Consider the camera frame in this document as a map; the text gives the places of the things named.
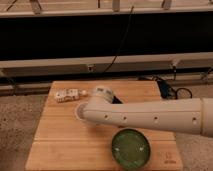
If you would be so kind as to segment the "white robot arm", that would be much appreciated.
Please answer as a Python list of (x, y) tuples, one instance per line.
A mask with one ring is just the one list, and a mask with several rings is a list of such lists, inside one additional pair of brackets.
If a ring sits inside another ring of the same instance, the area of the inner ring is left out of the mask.
[(213, 98), (113, 104), (113, 91), (95, 87), (83, 108), (89, 122), (213, 138)]

